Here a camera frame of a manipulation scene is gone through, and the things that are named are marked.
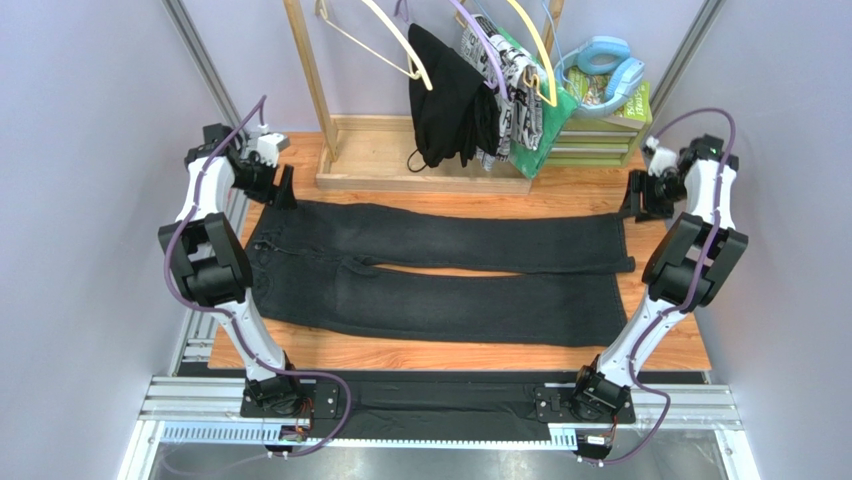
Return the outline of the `black denim trousers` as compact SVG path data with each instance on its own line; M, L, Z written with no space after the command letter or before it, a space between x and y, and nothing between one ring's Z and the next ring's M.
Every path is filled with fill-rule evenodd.
M615 214L497 220L301 201L247 245L271 320L403 340L605 346L635 268Z

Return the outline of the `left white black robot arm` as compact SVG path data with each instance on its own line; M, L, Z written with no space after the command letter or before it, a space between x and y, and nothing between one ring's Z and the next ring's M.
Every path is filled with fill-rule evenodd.
M184 159L190 182L183 207L174 223L158 231L167 285L179 301L212 315L226 331L244 362L247 405L295 416L307 405L305 394L261 318L248 255L225 214L236 190L264 206L296 207L292 167L285 167L283 184L275 182L279 156L290 140L265 125L244 136L213 124L203 135L203 143Z

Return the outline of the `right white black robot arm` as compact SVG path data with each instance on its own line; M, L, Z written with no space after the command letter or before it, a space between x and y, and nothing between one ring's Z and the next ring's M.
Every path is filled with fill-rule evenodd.
M577 376L567 405L584 421L609 420L627 406L650 355L689 313L712 302L749 242L730 213L739 160L725 153L723 139L703 135L673 151L650 137L642 152L651 163L631 171L620 214L673 223L646 264L645 293L631 319Z

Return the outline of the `cream plastic hanger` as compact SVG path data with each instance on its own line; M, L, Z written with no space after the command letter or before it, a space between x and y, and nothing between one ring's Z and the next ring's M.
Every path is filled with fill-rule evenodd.
M314 14L327 27L354 45L433 92L435 80L427 71L425 61L415 50L408 36L377 1L314 2Z

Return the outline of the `green wooden drawer box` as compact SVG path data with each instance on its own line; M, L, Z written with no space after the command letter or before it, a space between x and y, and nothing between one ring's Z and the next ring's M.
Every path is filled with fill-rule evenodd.
M558 134L546 166L621 168L631 160L649 122L570 119Z

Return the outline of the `wooden clothes rack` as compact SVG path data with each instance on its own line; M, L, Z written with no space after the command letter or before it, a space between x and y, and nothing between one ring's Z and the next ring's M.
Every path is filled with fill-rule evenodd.
M530 192L532 181L512 167L486 172L446 161L425 173L408 171L405 157L415 148L408 116L331 114L301 3L286 1L284 7L322 132L315 175L318 188L501 195Z

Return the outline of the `green book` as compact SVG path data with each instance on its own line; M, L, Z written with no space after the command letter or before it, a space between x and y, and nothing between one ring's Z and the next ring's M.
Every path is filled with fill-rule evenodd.
M641 130L652 121L650 82L642 80L626 99L615 96L616 100L621 99L623 103L612 109L607 107L608 101L605 99L610 79L609 74L590 75L583 73L578 67L571 67L568 70L571 92L580 95L580 104L573 116Z

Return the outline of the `green tote bag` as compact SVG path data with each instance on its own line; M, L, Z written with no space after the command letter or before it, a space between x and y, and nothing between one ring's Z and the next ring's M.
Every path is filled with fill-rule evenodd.
M528 179L535 178L544 166L554 142L577 107L574 97L556 83L557 105L542 100L536 90L547 97L550 80L544 67L532 58L503 28L498 28L503 41L497 45L504 67L510 98L511 134L509 161Z

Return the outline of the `black white patterned garment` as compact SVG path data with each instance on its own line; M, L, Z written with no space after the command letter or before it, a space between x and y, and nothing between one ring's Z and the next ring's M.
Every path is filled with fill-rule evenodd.
M514 46L485 16L474 14L472 18L482 33L478 34L476 28L466 26L460 54L488 82L497 84L499 79L490 61L490 57L494 56L499 62L507 93L506 96L499 91L494 94L499 109L496 152L488 154L482 149L476 150L476 159L485 170L490 171L496 163L515 157L510 152L513 146L528 150L539 147L543 138L543 109L536 89L524 83L527 74L537 72L529 52Z

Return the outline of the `light blue headphones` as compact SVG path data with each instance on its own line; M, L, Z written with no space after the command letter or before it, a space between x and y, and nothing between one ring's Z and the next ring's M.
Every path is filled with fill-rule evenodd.
M632 56L629 44L612 36L593 36L583 44L563 55L554 66L554 74L562 84L568 83L574 68L587 80L597 77L607 79L603 92L595 94L597 104L585 101L585 94L574 87L579 118L604 118L624 106L638 90L644 77L645 63Z

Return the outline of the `black hanging garment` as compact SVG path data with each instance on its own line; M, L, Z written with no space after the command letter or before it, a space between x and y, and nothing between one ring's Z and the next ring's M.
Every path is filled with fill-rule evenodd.
M429 168L458 157L466 166L481 150L495 154L500 143L500 108L485 77L432 33L418 24L408 41L429 75L432 89L409 82L409 102L416 151Z

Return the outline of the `black cloth strip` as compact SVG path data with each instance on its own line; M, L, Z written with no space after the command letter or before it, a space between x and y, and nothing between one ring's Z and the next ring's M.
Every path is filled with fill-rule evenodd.
M342 371L344 412L308 414L312 433L337 439L535 441L551 423L535 416L533 390L575 388L572 371Z

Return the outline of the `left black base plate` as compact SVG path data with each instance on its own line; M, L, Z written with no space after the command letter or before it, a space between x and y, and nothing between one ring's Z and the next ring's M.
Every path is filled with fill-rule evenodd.
M294 378L246 380L239 413L245 418L333 419L344 412L341 388L332 382Z

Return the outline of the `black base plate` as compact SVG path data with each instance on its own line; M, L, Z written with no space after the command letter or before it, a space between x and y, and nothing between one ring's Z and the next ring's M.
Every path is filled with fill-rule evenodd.
M239 413L245 418L333 419L344 412L341 388L332 382L294 378L246 380Z
M544 423L586 423L619 425L637 420L627 388L575 388L539 386L533 390L535 416Z

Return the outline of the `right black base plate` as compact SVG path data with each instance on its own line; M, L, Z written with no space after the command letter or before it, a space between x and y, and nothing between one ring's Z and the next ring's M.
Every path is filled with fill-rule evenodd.
M575 388L539 386L533 390L535 416L544 423L586 423L619 425L637 420L627 388Z

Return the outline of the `aluminium frame rail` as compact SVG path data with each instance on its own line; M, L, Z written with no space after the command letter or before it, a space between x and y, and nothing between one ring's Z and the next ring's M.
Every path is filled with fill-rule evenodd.
M651 384L667 393L670 408L664 429L741 431L743 423L731 390L706 383ZM261 413L245 417L243 381L239 378L155 377L138 418L143 421L284 424L284 417Z

